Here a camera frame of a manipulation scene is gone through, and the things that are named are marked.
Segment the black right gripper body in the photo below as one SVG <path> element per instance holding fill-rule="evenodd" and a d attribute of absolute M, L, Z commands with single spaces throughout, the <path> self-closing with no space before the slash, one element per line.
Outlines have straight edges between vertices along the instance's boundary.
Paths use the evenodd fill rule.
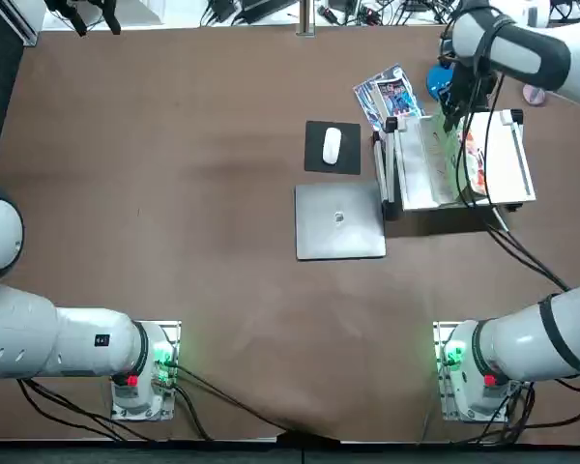
<path fill-rule="evenodd" d="M 474 104 L 487 104 L 488 97 L 494 89 L 494 73 L 475 73 L 471 67 L 455 65 L 449 86 L 451 102 L 466 104 L 474 98 Z"/>

